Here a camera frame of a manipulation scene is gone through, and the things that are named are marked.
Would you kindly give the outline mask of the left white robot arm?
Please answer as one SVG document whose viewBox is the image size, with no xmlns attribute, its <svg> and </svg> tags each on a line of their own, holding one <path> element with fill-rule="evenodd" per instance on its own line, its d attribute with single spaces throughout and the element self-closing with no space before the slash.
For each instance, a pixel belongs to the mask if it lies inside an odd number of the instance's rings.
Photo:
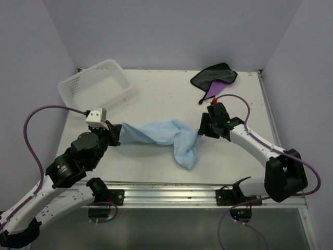
<svg viewBox="0 0 333 250">
<path fill-rule="evenodd" d="M 1 213 L 1 247 L 20 249 L 29 245 L 39 237 L 41 228 L 79 207 L 106 206 L 107 211 L 116 207 L 101 178 L 91 178 L 72 195 L 55 198 L 94 170 L 108 147 L 120 145 L 121 128 L 106 121 L 102 127 L 90 127 L 80 134 L 46 169 L 37 189 Z"/>
</svg>

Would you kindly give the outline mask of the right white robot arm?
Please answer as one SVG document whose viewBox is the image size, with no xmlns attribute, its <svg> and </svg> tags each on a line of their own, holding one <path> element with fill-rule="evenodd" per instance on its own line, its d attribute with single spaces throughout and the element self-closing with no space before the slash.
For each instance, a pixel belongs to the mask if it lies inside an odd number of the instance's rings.
<svg viewBox="0 0 333 250">
<path fill-rule="evenodd" d="M 244 204 L 257 196 L 268 196 L 280 203 L 308 186 L 299 152 L 270 144 L 252 132 L 245 121 L 231 118 L 220 102 L 209 105 L 202 114 L 198 134 L 224 138 L 243 148 L 264 167 L 264 177 L 245 177 L 228 190 L 236 204 Z"/>
</svg>

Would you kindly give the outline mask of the light blue towel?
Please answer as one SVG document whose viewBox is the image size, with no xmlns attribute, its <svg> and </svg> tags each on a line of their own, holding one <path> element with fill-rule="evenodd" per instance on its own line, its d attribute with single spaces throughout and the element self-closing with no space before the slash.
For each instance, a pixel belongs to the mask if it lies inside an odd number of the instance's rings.
<svg viewBox="0 0 333 250">
<path fill-rule="evenodd" d="M 175 161 L 186 170 L 193 170 L 200 159 L 201 135 L 179 120 L 151 122 L 140 128 L 122 123 L 120 143 L 145 143 L 173 147 Z"/>
</svg>

